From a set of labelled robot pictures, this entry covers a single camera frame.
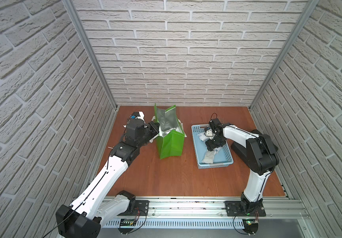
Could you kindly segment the white ice pack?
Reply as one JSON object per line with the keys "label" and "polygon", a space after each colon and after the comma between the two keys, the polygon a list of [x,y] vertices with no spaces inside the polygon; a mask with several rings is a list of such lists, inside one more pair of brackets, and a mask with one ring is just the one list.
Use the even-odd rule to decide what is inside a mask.
{"label": "white ice pack", "polygon": [[204,164],[213,164],[215,156],[216,156],[217,153],[218,153],[217,150],[206,151],[206,153],[204,155],[204,158],[202,160],[202,163],[204,163]]}
{"label": "white ice pack", "polygon": [[205,141],[211,139],[211,137],[206,136],[204,132],[199,133],[199,134],[198,134],[198,138],[199,138],[202,142],[205,142]]}

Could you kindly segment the green insulated delivery bag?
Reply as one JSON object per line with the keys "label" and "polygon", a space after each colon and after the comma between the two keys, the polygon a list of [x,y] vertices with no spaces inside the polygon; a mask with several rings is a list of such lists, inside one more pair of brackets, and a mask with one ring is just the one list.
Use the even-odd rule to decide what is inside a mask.
{"label": "green insulated delivery bag", "polygon": [[187,135],[183,123],[177,117],[176,105],[160,109],[154,105],[154,122],[160,124],[159,136],[155,139],[160,159],[181,156]]}

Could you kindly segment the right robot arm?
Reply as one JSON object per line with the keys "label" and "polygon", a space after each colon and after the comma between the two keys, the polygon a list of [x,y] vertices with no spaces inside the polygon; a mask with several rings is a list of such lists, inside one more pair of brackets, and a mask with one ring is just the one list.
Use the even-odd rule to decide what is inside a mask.
{"label": "right robot arm", "polygon": [[233,141],[231,149],[250,169],[241,200],[235,202],[237,213],[265,217],[263,192],[268,178],[279,164],[278,148],[267,134],[257,130],[248,132],[229,123],[223,124],[217,118],[210,120],[209,129],[213,133],[213,138],[205,142],[209,151],[223,146],[230,139]]}

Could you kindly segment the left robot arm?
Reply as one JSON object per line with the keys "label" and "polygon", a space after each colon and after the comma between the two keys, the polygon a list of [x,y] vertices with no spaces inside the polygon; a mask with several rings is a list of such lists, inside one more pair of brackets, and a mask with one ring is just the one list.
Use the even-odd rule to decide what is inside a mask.
{"label": "left robot arm", "polygon": [[89,186],[69,205],[56,212],[57,230],[65,238],[96,238],[106,223],[117,215],[133,210],[135,195],[122,191],[110,202],[103,200],[119,177],[140,153],[140,148],[159,136],[160,124],[146,123],[134,114],[125,133],[113,147],[109,158]]}

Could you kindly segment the right controller board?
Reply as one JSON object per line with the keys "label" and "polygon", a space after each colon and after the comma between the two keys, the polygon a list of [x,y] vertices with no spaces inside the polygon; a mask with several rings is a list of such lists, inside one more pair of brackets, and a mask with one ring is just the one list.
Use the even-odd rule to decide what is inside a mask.
{"label": "right controller board", "polygon": [[255,235],[259,229],[259,223],[256,220],[242,220],[243,232],[248,235]]}

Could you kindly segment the controller board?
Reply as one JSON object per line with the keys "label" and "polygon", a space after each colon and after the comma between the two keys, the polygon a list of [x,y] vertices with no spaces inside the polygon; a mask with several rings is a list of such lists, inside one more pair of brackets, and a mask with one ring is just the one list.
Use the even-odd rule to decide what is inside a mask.
{"label": "controller board", "polygon": [[119,222],[118,231],[122,235],[127,235],[137,228],[137,221],[135,219],[121,219]]}
{"label": "controller board", "polygon": [[243,232],[248,235],[255,235],[259,229],[259,223],[256,220],[242,220]]}

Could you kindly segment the left controller board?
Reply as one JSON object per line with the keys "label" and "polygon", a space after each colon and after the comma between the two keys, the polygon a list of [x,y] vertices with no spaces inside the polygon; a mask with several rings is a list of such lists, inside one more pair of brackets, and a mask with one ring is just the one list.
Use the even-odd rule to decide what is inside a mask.
{"label": "left controller board", "polygon": [[137,221],[135,219],[121,219],[119,222],[118,231],[122,235],[127,235],[137,228]]}

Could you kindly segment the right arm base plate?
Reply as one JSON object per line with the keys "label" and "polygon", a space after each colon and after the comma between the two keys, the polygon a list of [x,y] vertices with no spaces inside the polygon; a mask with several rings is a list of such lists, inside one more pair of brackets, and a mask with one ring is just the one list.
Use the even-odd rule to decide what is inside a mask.
{"label": "right arm base plate", "polygon": [[263,199],[257,202],[245,201],[225,201],[225,210],[228,217],[235,216],[253,216],[266,217],[266,211],[263,205]]}

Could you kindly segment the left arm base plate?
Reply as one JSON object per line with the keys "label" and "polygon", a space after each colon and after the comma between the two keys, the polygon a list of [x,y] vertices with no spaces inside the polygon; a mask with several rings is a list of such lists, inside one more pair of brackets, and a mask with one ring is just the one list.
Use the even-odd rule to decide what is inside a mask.
{"label": "left arm base plate", "polygon": [[119,216],[136,216],[138,213],[141,213],[141,216],[147,216],[149,203],[149,200],[135,200],[135,203],[130,203],[127,210]]}

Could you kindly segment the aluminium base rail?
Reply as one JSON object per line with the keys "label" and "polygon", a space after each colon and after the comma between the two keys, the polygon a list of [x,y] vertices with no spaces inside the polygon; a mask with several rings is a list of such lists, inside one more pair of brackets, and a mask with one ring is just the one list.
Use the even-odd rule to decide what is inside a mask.
{"label": "aluminium base rail", "polygon": [[239,201],[239,197],[138,197],[149,200],[147,216],[116,216],[105,228],[118,228],[121,219],[135,219],[136,229],[237,229],[243,230],[242,220],[298,220],[309,219],[300,200],[287,197],[266,197],[263,205],[266,217],[228,217],[225,201]]}

